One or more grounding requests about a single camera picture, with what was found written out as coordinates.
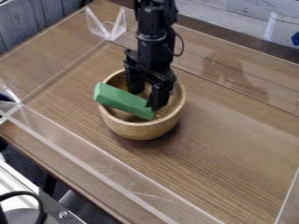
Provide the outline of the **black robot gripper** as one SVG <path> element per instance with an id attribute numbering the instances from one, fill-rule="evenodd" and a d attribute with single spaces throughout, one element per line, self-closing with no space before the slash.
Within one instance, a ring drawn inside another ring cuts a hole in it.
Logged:
<path id="1" fill-rule="evenodd" d="M 174 93 L 176 75 L 171 69 L 174 62 L 175 33 L 162 35 L 138 33 L 138 49 L 126 49 L 126 82 L 128 92 L 139 95 L 150 83 L 152 90 L 146 106 L 154 111 L 168 104 Z"/>

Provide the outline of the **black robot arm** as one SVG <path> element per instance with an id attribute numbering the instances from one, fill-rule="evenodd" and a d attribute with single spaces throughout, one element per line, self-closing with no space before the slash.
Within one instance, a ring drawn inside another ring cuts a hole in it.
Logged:
<path id="1" fill-rule="evenodd" d="M 178 81 L 171 69 L 178 12 L 174 0 L 135 0 L 138 50 L 126 49 L 126 81 L 134 95 L 146 90 L 146 83 L 152 85 L 146 106 L 154 111 L 168 104 Z"/>

